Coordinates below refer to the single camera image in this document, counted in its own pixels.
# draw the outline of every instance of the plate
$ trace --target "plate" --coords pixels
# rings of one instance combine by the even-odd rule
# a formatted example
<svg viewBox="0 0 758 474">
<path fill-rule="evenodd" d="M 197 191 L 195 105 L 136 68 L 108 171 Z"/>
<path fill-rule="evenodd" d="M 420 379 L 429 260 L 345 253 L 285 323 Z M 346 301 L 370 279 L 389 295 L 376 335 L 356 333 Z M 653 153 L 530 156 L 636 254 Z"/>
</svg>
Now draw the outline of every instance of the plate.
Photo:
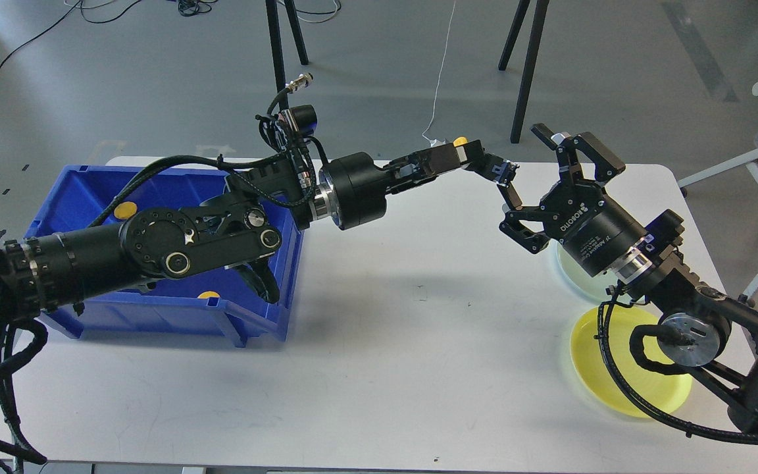
<svg viewBox="0 0 758 474">
<path fill-rule="evenodd" d="M 557 246 L 557 266 L 560 267 L 563 276 L 572 283 L 584 296 L 593 301 L 607 301 L 607 287 L 616 285 L 616 275 L 613 273 L 601 273 L 596 276 L 590 276 L 584 272 L 578 262 L 563 249 L 563 246 Z"/>
<path fill-rule="evenodd" d="M 601 349 L 598 347 L 598 341 L 593 338 L 598 334 L 597 315 L 598 309 L 587 311 L 572 328 L 569 340 L 572 365 L 584 386 L 607 407 L 632 417 L 647 418 L 646 414 L 622 395 L 601 360 Z M 631 387 L 655 407 L 671 413 L 680 408 L 689 396 L 692 376 L 662 375 L 645 370 L 634 361 L 629 348 L 634 327 L 656 322 L 657 316 L 644 309 L 616 306 L 610 320 L 610 351 Z M 645 338 L 645 354 L 652 360 L 671 363 L 659 349 L 655 337 Z"/>
</svg>

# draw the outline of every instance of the robotiq logo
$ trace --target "robotiq logo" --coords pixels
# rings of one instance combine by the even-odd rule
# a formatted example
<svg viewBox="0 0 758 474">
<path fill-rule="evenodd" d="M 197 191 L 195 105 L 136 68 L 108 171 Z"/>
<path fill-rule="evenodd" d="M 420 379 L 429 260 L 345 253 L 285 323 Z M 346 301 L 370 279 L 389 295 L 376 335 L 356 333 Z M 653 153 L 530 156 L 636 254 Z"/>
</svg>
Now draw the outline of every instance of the robotiq logo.
<svg viewBox="0 0 758 474">
<path fill-rule="evenodd" d="M 584 204 L 584 202 L 581 202 L 580 209 L 578 209 L 577 211 L 575 211 L 574 214 L 569 216 L 569 219 L 567 219 L 567 221 L 564 222 L 562 226 L 560 226 L 560 231 L 566 232 L 568 228 L 572 227 L 572 224 L 575 224 L 576 222 L 578 222 L 578 219 L 581 219 L 581 216 L 583 216 L 584 213 L 589 213 L 589 212 L 590 210 L 587 208 L 587 205 Z"/>
</svg>

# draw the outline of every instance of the screw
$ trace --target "screw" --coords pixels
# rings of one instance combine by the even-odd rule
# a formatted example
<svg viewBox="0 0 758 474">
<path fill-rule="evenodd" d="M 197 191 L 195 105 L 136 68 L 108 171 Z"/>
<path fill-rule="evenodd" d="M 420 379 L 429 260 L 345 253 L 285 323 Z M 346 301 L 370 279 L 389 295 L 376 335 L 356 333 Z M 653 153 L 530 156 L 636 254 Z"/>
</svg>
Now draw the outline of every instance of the screw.
<svg viewBox="0 0 758 474">
<path fill-rule="evenodd" d="M 262 240 L 262 245 L 268 247 L 268 249 L 273 249 L 277 245 L 280 245 L 280 235 L 270 229 L 264 231 L 259 239 Z"/>
<path fill-rule="evenodd" d="M 262 227 L 265 225 L 265 214 L 262 214 L 258 209 L 247 211 L 245 219 L 247 219 L 247 225 L 250 227 Z"/>
</svg>

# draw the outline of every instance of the yellow plate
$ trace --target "yellow plate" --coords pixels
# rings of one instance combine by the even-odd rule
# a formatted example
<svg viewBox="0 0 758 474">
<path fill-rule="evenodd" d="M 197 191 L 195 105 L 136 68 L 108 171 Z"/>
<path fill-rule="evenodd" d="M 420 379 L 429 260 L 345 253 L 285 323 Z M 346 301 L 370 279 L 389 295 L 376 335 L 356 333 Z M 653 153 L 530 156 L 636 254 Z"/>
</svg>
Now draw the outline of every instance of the yellow plate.
<svg viewBox="0 0 758 474">
<path fill-rule="evenodd" d="M 572 328 L 569 348 L 572 364 L 584 385 L 599 400 L 610 408 L 632 417 L 647 415 L 628 401 L 601 362 L 598 341 L 593 336 L 598 334 L 596 322 L 598 309 L 587 311 Z M 634 390 L 657 408 L 671 413 L 680 408 L 692 389 L 692 376 L 662 375 L 645 370 L 637 365 L 631 356 L 629 341 L 634 327 L 640 324 L 656 324 L 657 316 L 640 308 L 620 308 L 613 310 L 610 321 L 610 351 L 625 380 Z M 662 363 L 671 363 L 657 345 L 656 338 L 645 338 L 645 354 Z"/>
</svg>

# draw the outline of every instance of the blue plastic bin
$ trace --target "blue plastic bin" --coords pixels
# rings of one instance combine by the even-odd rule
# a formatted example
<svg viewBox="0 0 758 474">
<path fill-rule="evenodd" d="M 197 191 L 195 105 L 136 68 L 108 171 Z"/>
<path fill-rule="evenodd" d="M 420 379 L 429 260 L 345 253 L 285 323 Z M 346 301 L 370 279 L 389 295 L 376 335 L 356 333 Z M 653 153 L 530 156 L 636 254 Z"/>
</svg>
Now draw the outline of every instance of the blue plastic bin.
<svg viewBox="0 0 758 474">
<path fill-rule="evenodd" d="M 118 166 L 66 166 L 25 237 L 86 227 L 136 172 L 137 168 Z M 197 206 L 222 194 L 224 175 L 206 170 L 163 171 L 127 201 L 135 202 L 139 210 Z M 87 330 L 130 330 L 223 335 L 237 348 L 243 348 L 249 337 L 266 332 L 284 341 L 303 234 L 295 227 L 288 209 L 267 201 L 263 201 L 263 207 L 283 237 L 282 248 L 268 261 L 280 283 L 279 303 L 265 303 L 235 271 L 219 268 L 182 280 L 162 280 L 145 294 L 134 289 L 103 294 L 86 300 L 86 309 L 80 316 L 66 306 L 40 315 L 40 320 L 75 339 Z M 220 298 L 199 299 L 198 295 L 205 291 L 214 291 Z"/>
</svg>

